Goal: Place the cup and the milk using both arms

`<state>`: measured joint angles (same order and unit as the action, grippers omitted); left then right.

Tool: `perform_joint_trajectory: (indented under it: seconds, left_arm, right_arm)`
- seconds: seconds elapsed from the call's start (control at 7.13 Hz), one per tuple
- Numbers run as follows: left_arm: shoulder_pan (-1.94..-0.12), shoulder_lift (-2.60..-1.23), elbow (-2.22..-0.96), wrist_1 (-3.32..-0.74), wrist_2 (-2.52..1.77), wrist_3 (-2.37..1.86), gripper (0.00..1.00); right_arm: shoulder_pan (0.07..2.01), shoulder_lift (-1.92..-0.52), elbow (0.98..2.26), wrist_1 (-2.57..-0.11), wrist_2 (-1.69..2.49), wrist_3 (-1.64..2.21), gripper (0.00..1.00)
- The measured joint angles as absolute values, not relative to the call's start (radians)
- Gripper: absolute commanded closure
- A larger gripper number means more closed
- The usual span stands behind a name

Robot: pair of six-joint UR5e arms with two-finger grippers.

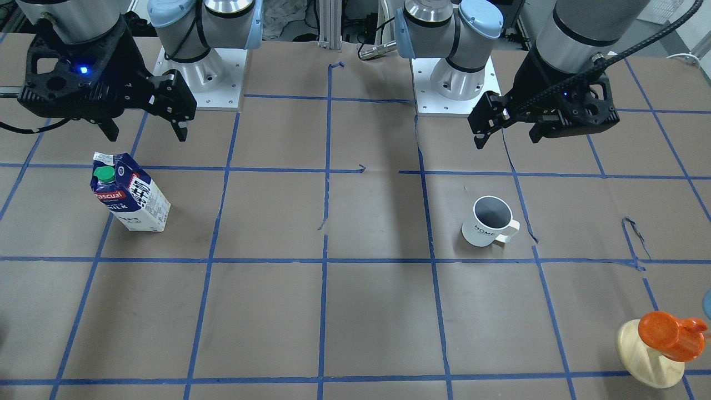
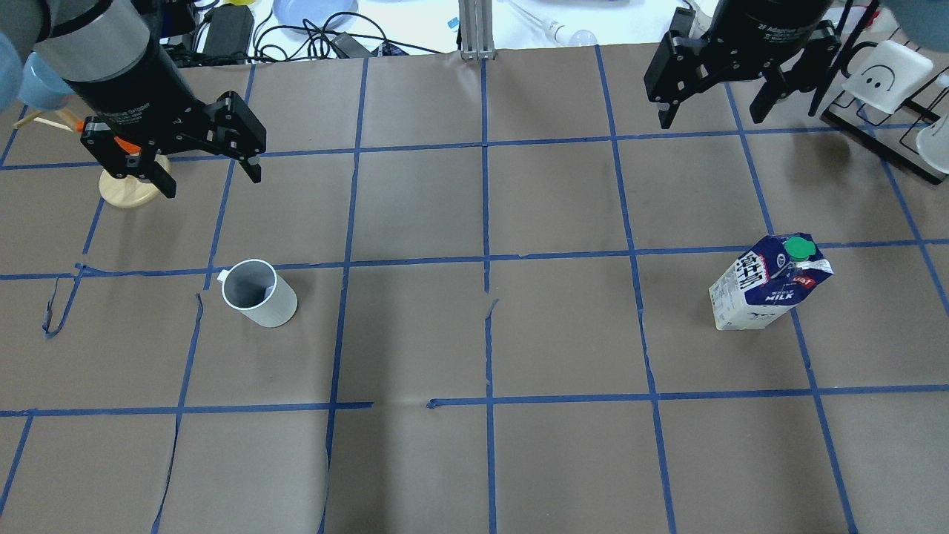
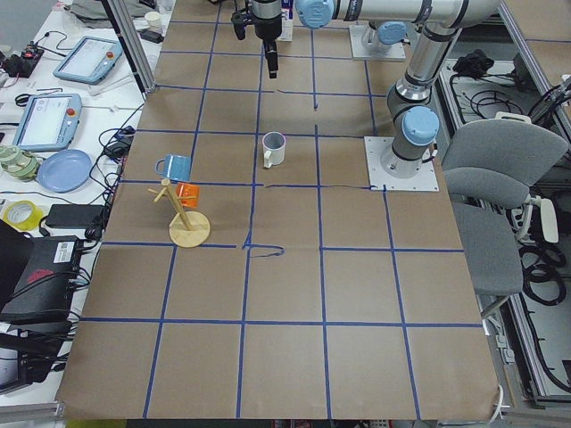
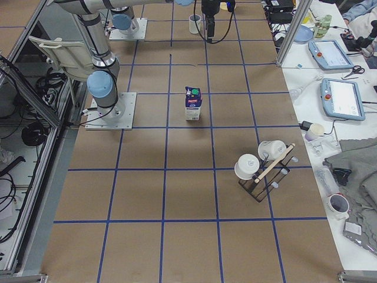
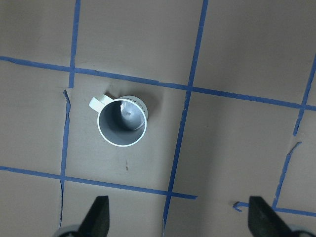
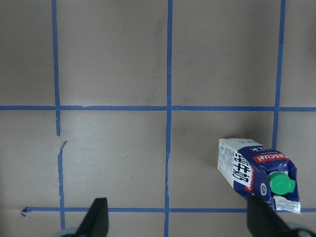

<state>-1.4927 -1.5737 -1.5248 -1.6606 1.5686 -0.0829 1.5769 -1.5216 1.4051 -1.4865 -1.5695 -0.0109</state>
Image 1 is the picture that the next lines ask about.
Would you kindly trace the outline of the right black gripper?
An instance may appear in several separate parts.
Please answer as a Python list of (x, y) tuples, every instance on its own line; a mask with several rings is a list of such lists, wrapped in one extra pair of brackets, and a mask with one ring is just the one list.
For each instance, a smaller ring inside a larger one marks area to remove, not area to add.
[(185, 142), (197, 102), (176, 70), (155, 76), (147, 70), (124, 16), (90, 41), (64, 43), (46, 17), (27, 53), (19, 101), (41, 117), (95, 121), (110, 142), (120, 132), (114, 118), (125, 109), (144, 109), (171, 123)]

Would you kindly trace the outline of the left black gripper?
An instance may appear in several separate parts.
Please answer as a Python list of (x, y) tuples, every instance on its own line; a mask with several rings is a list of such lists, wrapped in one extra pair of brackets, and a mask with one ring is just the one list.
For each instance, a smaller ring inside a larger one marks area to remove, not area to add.
[(619, 123), (620, 116), (605, 70), (620, 61), (602, 55), (584, 62), (586, 70), (566, 73), (550, 66), (533, 47), (525, 57), (506, 94), (487, 91), (468, 117), (473, 141), (483, 149), (490, 135), (516, 122), (532, 123), (533, 144), (604, 132)]

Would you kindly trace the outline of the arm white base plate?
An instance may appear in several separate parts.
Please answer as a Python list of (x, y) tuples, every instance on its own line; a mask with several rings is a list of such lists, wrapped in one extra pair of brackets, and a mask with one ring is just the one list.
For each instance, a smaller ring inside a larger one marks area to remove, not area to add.
[(458, 71), (444, 58), (417, 58), (410, 63), (421, 117), (468, 117), (485, 92), (501, 92), (491, 58), (475, 73)]
[(175, 69), (181, 72), (199, 111), (238, 111), (249, 51), (218, 48), (193, 63), (168, 61), (161, 48), (153, 74)]

